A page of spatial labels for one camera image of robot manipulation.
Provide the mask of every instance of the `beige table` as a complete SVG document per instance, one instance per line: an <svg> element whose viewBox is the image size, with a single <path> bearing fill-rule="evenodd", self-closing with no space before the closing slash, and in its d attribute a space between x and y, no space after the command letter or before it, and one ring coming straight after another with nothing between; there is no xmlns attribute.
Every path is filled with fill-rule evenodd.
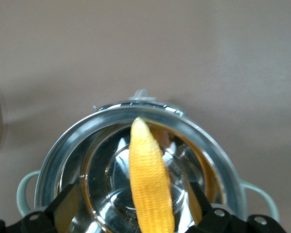
<svg viewBox="0 0 291 233"><path fill-rule="evenodd" d="M0 0L0 218L20 219L19 181L67 128L140 88L182 106L291 233L291 0Z"/></svg>

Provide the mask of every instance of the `pot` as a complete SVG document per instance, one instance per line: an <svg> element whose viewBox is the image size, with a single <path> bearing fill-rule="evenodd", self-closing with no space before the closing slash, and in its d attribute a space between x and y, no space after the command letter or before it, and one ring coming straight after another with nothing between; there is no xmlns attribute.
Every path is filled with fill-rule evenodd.
<svg viewBox="0 0 291 233"><path fill-rule="evenodd" d="M193 219L186 182L198 182L213 205L225 206L246 220L245 189L264 197L271 217L278 211L271 197L242 181L221 147L177 106L157 102L139 90L130 100L106 105L68 129L49 151L40 171L27 175L17 191L23 216L31 210L25 191L39 175L35 210L48 206L69 183L80 187L80 210L69 232L140 232L129 185L130 126L142 117L160 144L171 178L176 231L185 232Z"/></svg>

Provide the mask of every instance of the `pot handle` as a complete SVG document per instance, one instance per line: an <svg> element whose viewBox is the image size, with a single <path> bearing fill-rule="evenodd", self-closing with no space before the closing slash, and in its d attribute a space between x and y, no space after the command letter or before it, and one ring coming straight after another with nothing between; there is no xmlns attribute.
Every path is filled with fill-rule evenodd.
<svg viewBox="0 0 291 233"><path fill-rule="evenodd" d="M279 212L278 212L278 208L276 206L276 203L274 202L274 200L272 199L272 197L266 193L263 189L255 186L252 183L249 183L247 181L241 180L241 184L245 189L250 189L254 192L256 192L257 194L259 194L266 202L268 209L270 211L270 215L273 219L275 219L277 222L279 222Z"/></svg>
<svg viewBox="0 0 291 233"><path fill-rule="evenodd" d="M19 183L16 193L16 202L18 211L24 217L29 214L32 210L30 209L26 199L26 188L32 177L40 174L40 171L33 171L27 174Z"/></svg>

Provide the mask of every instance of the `yellow corn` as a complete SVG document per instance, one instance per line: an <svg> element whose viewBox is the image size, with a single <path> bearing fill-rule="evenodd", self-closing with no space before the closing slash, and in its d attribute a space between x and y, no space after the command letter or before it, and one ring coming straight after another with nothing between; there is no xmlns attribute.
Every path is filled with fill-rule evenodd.
<svg viewBox="0 0 291 233"><path fill-rule="evenodd" d="M175 218L169 175L158 142L139 117L134 120L130 131L129 172L141 232L173 233Z"/></svg>

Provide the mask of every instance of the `round metal object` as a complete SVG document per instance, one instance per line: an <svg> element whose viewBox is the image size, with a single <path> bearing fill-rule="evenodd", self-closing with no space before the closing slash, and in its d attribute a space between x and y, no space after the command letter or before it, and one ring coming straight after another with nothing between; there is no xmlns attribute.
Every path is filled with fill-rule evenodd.
<svg viewBox="0 0 291 233"><path fill-rule="evenodd" d="M214 213L219 216L219 217L224 217L225 216L225 213L223 210L220 210L220 209L217 209L214 211Z"/></svg>
<svg viewBox="0 0 291 233"><path fill-rule="evenodd" d="M262 225L266 225L267 224L267 221L265 218L261 217L261 216L257 216L254 218L254 220L259 223L259 224L262 224Z"/></svg>
<svg viewBox="0 0 291 233"><path fill-rule="evenodd" d="M69 183L80 186L70 232L140 232L129 185L130 126L142 117L163 152L171 178L176 231L192 224L186 182L199 182L212 203L246 218L240 179L220 146L178 107L131 100L107 105L68 129L48 153L35 207L49 205Z"/></svg>

